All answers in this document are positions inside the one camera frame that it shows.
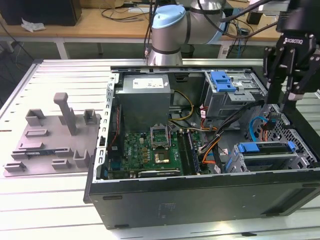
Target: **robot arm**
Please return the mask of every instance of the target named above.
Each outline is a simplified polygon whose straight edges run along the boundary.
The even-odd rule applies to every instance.
[[[202,9],[220,29],[224,17],[222,8],[226,0],[200,0]],[[190,11],[183,6],[166,5],[156,10],[152,25],[152,50],[147,58],[149,66],[182,65],[182,44],[214,44],[222,33],[217,31],[202,13],[197,0],[193,0]]]
[[[281,12],[276,47],[266,47],[263,71],[268,78],[267,104],[279,102],[282,84],[287,79],[282,99],[283,110],[294,109],[305,93],[320,88],[320,1],[291,0]]]
[[[153,20],[152,50],[147,64],[182,65],[182,44],[214,44],[221,37],[225,23],[263,4],[283,1],[259,0],[227,18],[222,12],[226,0],[193,0],[188,12],[182,6],[160,7]],[[276,47],[265,48],[263,59],[264,76],[268,78],[267,104],[279,103],[286,79],[282,110],[294,109],[305,93],[320,88],[319,13],[320,0],[290,0],[287,10],[280,13],[276,30],[281,36]]]

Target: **black pc tower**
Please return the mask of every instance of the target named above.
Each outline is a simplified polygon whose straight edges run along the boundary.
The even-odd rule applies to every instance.
[[[80,0],[0,0],[0,13],[8,25],[22,19],[44,25],[74,26],[82,9]]]

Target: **motherboard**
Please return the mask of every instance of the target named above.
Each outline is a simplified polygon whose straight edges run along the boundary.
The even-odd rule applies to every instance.
[[[166,126],[150,132],[129,132],[121,160],[110,159],[108,179],[193,175],[199,172],[197,131],[172,131]]]

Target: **table leg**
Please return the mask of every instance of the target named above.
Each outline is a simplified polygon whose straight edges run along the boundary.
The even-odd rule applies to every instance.
[[[220,47],[218,59],[226,59],[228,56],[230,44],[222,44]]]
[[[56,44],[56,47],[58,48],[60,58],[61,59],[69,59],[69,54],[65,48],[64,41],[59,39],[55,42],[55,44]]]
[[[98,47],[98,54],[104,54],[104,49],[102,48],[101,42],[98,42],[96,45]]]
[[[7,50],[9,53],[13,53],[14,52],[14,48],[11,46],[11,42],[10,41],[0,41],[0,45]]]

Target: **gray power supply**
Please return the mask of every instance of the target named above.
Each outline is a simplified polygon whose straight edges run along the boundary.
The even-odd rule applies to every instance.
[[[144,133],[156,124],[167,124],[171,97],[168,75],[127,75],[116,96],[126,132]]]

